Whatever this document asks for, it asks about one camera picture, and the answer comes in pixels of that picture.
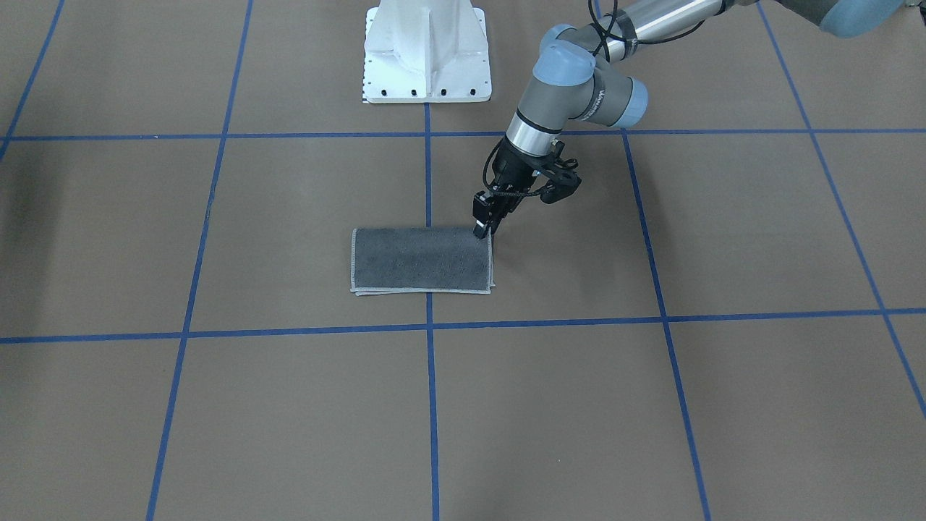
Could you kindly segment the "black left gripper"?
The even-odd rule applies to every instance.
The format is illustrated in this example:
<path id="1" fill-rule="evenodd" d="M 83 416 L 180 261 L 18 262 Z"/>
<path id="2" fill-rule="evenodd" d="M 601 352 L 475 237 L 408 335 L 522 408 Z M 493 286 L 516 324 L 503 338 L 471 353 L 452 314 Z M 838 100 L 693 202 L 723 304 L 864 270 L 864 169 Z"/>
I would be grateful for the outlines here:
<path id="1" fill-rule="evenodd" d="M 506 211 L 513 211 L 523 198 L 530 196 L 535 171 L 543 170 L 551 158 L 550 152 L 535 157 L 520 151 L 509 139 L 497 142 L 484 165 L 484 191 L 476 192 L 473 198 L 474 237 L 485 240 L 495 234 Z"/>

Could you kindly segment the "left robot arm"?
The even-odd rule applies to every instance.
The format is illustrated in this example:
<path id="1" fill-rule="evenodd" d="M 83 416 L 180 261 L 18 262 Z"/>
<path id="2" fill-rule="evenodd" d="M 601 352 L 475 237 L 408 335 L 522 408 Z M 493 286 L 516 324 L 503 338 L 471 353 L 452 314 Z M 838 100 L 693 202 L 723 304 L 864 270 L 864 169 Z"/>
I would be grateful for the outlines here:
<path id="1" fill-rule="evenodd" d="M 642 47 L 661 46 L 695 32 L 737 1 L 613 2 L 589 24 L 557 25 L 543 34 L 532 76 L 505 135 L 483 167 L 483 190 L 473 198 L 473 234 L 485 240 L 525 198 L 553 204 L 573 195 L 578 162 L 562 156 L 560 135 L 571 121 L 627 129 L 645 115 L 649 93 L 616 64 Z"/>

